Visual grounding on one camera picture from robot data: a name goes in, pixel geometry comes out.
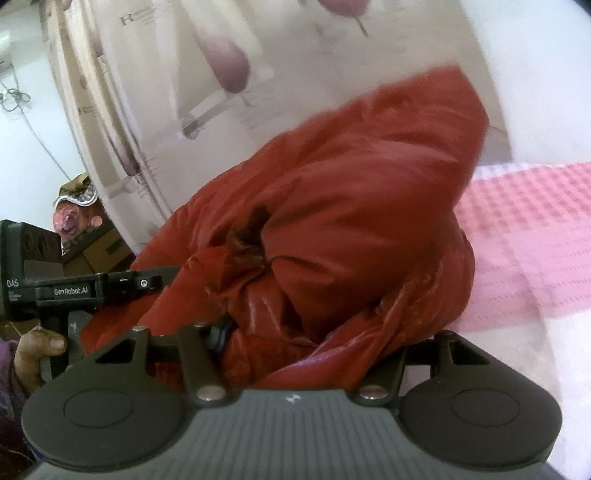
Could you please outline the person's left hand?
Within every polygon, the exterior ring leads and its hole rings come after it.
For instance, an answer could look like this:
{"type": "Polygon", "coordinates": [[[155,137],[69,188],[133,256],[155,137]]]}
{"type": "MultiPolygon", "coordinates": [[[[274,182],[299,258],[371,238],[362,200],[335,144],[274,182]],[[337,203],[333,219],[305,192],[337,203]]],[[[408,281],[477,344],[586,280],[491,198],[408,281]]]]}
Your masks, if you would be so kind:
{"type": "Polygon", "coordinates": [[[13,359],[16,378],[28,393],[42,385],[41,361],[66,351],[66,339],[38,326],[21,337],[13,359]]]}

